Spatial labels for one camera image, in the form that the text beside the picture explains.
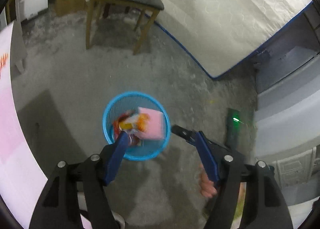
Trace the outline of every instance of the human hand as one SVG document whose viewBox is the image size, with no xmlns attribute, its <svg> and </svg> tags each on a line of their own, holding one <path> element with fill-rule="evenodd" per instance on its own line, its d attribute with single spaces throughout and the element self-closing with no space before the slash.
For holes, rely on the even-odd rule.
<svg viewBox="0 0 320 229">
<path fill-rule="evenodd" d="M 218 192 L 214 187 L 214 182 L 209 180 L 207 173 L 205 172 L 202 164 L 200 165 L 200 168 L 201 168 L 201 173 L 199 175 L 200 193 L 204 197 L 212 198 Z"/>
</svg>

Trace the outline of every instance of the blue plastic basket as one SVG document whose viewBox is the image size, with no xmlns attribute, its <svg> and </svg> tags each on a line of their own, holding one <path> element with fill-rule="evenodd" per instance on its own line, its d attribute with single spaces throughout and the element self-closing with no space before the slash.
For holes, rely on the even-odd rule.
<svg viewBox="0 0 320 229">
<path fill-rule="evenodd" d="M 129 147 L 124 155 L 127 160 L 149 160 L 155 158 L 167 146 L 170 138 L 170 122 L 169 117 L 163 106 L 150 95 L 140 92 L 126 92 L 113 98 L 107 105 L 103 117 L 102 127 L 103 133 L 109 144 L 114 143 L 112 123 L 127 110 L 138 107 L 149 108 L 161 111 L 164 114 L 164 132 L 163 140 L 149 141 L 143 140 L 142 146 Z"/>
</svg>

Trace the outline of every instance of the concrete floor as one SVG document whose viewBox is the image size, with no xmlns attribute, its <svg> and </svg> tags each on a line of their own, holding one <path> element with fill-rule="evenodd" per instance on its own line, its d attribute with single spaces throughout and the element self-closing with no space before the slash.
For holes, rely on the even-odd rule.
<svg viewBox="0 0 320 229">
<path fill-rule="evenodd" d="M 239 151 L 254 141 L 253 70 L 241 63 L 219 81 L 201 68 L 157 26 L 141 53 L 132 55 L 137 15 L 112 14 L 92 24 L 93 46 L 85 49 L 85 12 L 57 18 L 50 11 L 23 26 L 28 51 L 25 73 L 12 76 L 18 117 L 30 148 L 48 176 L 60 160 L 83 161 L 106 140 L 102 114 L 114 96 L 138 90 L 156 98 L 171 124 L 202 130 L 222 142 L 227 108 L 241 111 Z M 128 228 L 203 228 L 200 160 L 195 148 L 172 135 L 157 158 L 124 160 L 106 189 L 111 208 Z"/>
</svg>

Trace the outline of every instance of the mattress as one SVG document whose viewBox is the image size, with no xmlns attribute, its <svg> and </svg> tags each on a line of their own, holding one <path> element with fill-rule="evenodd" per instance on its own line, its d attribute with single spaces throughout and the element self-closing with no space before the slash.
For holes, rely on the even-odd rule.
<svg viewBox="0 0 320 229">
<path fill-rule="evenodd" d="M 162 0 L 157 18 L 212 77 L 250 55 L 311 0 Z"/>
</svg>

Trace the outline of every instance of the silver bolt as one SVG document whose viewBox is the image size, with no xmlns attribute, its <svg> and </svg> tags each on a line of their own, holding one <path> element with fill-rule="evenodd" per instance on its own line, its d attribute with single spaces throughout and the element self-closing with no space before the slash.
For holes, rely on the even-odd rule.
<svg viewBox="0 0 320 229">
<path fill-rule="evenodd" d="M 58 163 L 58 167 L 59 167 L 59 168 L 63 168 L 65 165 L 66 165 L 66 162 L 65 162 L 65 161 L 60 161 L 60 162 Z"/>
<path fill-rule="evenodd" d="M 260 161 L 258 161 L 258 165 L 259 165 L 259 167 L 264 168 L 266 166 L 266 163 L 264 161 L 260 160 Z"/>
<path fill-rule="evenodd" d="M 230 155 L 225 155 L 224 156 L 224 160 L 227 161 L 227 162 L 231 162 L 231 161 L 233 161 L 233 157 L 230 156 Z"/>
<path fill-rule="evenodd" d="M 100 160 L 100 156 L 98 154 L 93 154 L 90 158 L 92 161 Z"/>
</svg>

